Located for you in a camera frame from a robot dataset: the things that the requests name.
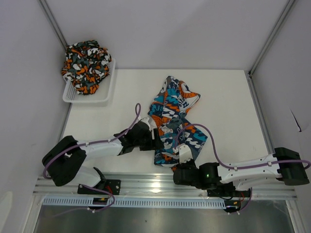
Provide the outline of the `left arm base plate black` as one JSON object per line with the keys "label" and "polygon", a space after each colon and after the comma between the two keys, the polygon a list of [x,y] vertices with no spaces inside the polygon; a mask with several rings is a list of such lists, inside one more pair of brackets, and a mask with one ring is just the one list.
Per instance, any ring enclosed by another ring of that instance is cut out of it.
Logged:
{"label": "left arm base plate black", "polygon": [[103,195],[106,192],[119,195],[121,189],[121,180],[106,180],[99,182],[95,187],[89,188],[85,185],[80,184],[78,186],[77,193],[78,194],[86,194],[86,195]]}

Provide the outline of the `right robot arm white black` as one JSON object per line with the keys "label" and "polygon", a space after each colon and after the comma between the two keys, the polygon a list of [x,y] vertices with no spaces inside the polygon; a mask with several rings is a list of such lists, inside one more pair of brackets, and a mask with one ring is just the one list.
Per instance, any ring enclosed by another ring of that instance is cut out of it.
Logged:
{"label": "right robot arm white black", "polygon": [[193,186],[208,192],[233,196],[254,186],[283,182],[287,186],[309,184],[306,173],[311,164],[302,160],[298,152],[275,148],[274,153],[241,163],[204,163],[196,166],[189,147],[180,148],[183,161],[173,173],[176,185]]}

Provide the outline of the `blue orange patterned shorts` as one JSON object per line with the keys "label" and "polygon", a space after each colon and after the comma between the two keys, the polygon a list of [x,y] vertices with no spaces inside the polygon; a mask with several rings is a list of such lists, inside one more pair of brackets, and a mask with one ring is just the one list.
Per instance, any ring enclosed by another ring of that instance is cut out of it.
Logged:
{"label": "blue orange patterned shorts", "polygon": [[148,115],[158,128],[164,145],[155,150],[154,164],[176,170],[179,164],[178,146],[189,146],[193,160],[199,156],[207,136],[186,119],[188,112],[199,101],[201,95],[190,91],[187,84],[168,76],[160,92],[149,107]]}

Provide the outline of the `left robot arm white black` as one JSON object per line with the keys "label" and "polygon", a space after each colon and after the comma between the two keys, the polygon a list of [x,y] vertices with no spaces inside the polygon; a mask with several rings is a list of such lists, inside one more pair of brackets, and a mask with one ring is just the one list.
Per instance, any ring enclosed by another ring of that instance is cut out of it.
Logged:
{"label": "left robot arm white black", "polygon": [[78,194],[116,195],[120,186],[118,181],[107,180],[99,168],[88,168],[83,163],[105,156],[131,153],[135,148],[150,151],[163,147],[159,130],[143,120],[104,140],[78,141],[69,135],[43,157],[43,176],[51,179],[57,187],[77,185]]}

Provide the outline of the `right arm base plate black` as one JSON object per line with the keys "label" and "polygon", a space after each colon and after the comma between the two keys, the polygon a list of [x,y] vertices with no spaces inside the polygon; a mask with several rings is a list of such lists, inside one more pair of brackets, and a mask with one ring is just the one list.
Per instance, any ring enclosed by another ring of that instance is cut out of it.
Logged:
{"label": "right arm base plate black", "polygon": [[238,191],[235,188],[224,189],[223,187],[219,187],[213,190],[207,190],[207,195],[209,197],[218,197],[222,199],[232,199],[232,198],[243,198],[250,197],[250,189],[247,191]]}

